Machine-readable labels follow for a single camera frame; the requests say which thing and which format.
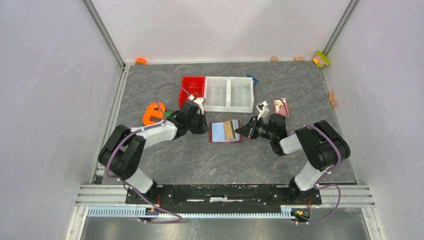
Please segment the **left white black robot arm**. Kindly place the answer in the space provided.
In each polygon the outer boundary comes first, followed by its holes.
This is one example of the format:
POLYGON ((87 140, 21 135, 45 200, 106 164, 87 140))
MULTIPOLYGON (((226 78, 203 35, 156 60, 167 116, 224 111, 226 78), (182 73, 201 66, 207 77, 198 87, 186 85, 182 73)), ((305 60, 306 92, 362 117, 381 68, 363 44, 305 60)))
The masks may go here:
POLYGON ((118 125, 102 147, 98 162, 105 166, 105 173, 113 173, 138 191, 137 196, 145 204, 153 203, 157 198, 157 183, 139 166, 144 149, 176 140, 188 132, 205 134, 204 103, 204 97, 188 99, 180 110, 156 124, 133 128, 118 125))

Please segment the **gold striped credit card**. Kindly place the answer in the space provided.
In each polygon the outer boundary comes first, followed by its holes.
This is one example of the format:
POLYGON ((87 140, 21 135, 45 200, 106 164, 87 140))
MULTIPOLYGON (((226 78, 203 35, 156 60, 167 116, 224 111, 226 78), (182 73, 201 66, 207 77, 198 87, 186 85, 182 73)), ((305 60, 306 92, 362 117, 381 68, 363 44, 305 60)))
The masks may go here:
POLYGON ((239 127, 239 121, 232 119, 223 123, 224 127, 224 139, 227 142, 236 142, 239 140, 239 134, 235 130, 239 127))

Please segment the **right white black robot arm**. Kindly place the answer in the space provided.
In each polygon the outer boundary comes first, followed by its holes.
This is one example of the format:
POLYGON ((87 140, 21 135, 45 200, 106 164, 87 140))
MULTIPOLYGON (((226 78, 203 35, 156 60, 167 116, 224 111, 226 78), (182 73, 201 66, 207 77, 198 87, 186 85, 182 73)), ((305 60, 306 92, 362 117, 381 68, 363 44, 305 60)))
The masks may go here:
POLYGON ((278 156, 304 152, 307 162, 288 185, 289 199, 295 204, 306 201, 323 175, 329 174, 332 168, 351 154, 347 142, 325 120, 288 134, 286 118, 273 113, 267 123, 260 117, 253 116, 246 125, 237 128, 235 132, 249 139, 260 137, 269 140, 272 151, 278 156))

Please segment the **red card holder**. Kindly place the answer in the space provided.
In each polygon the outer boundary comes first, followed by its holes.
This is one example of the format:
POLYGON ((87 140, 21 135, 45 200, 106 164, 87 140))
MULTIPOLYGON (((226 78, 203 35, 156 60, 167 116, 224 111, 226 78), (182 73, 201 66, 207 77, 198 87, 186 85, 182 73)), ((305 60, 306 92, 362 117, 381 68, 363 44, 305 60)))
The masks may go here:
POLYGON ((224 122, 211 122, 209 125, 209 142, 210 143, 240 143, 242 137, 239 134, 238 141, 225 141, 224 122))

